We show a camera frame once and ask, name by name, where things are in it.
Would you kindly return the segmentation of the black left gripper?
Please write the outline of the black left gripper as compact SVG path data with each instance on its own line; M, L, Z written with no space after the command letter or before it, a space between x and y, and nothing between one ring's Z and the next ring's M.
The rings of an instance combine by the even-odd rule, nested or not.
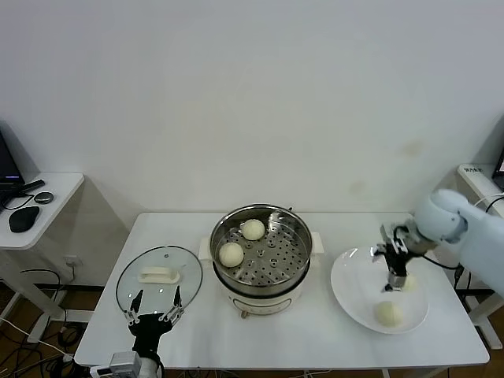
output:
M138 354L156 354L161 337L173 329L175 321L178 321L184 312L180 285L176 287L172 307L162 315L139 315L142 297L143 290L140 290L132 299L129 309L124 310L129 331L135 337L132 349Z

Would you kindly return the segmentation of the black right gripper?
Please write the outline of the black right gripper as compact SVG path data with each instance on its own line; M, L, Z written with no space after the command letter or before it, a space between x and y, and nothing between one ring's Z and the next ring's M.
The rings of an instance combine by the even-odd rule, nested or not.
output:
M413 259L404 242L379 243L373 249L372 261L384 258L389 268L387 283L382 292L402 291L406 285L407 264Z

